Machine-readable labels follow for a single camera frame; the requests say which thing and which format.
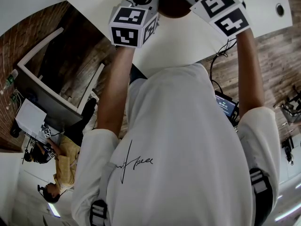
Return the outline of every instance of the shoulder strap buckle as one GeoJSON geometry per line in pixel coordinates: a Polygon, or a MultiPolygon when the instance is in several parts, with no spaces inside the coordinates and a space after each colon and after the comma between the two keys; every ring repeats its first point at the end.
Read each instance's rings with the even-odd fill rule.
{"type": "Polygon", "coordinates": [[[255,189],[255,193],[258,194],[268,189],[266,186],[266,176],[260,169],[251,169],[250,178],[251,184],[255,189]]]}
{"type": "Polygon", "coordinates": [[[90,209],[90,225],[104,226],[104,220],[107,218],[107,210],[108,207],[104,200],[95,201],[90,209]]]}

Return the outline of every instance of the white box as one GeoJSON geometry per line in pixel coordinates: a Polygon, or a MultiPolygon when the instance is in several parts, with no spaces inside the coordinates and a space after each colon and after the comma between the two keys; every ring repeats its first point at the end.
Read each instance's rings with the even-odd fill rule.
{"type": "Polygon", "coordinates": [[[44,111],[25,99],[16,116],[16,122],[29,135],[38,135],[46,115],[44,111]]]}

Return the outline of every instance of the white table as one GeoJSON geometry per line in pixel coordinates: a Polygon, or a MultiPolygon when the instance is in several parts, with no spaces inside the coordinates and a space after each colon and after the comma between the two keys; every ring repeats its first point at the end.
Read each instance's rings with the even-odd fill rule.
{"type": "MultiPolygon", "coordinates": [[[[111,10],[121,0],[68,0],[106,37],[111,10]]],[[[255,37],[292,26],[288,0],[245,0],[255,37]],[[276,14],[281,3],[285,14],[276,14]]],[[[133,63],[150,76],[166,67],[189,65],[215,54],[226,42],[215,29],[190,12],[179,19],[161,16],[156,34],[137,49],[133,63]]]]}

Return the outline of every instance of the white t-shirt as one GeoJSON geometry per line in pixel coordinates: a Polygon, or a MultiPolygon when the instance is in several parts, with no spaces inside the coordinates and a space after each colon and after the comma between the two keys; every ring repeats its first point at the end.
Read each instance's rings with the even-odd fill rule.
{"type": "Polygon", "coordinates": [[[112,226],[252,225],[247,157],[270,175],[275,205],[280,142],[274,113],[248,111],[237,134],[202,65],[136,80],[126,110],[128,133],[120,142],[104,129],[84,136],[71,207],[79,225],[86,225],[108,161],[117,165],[106,198],[112,226]]]}

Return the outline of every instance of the round hole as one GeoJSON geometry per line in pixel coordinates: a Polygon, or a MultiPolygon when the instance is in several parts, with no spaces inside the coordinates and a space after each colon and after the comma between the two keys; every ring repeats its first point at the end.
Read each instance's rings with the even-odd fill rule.
{"type": "Polygon", "coordinates": [[[277,12],[279,17],[282,17],[284,15],[284,8],[280,3],[278,3],[276,5],[276,12],[277,12]]]}

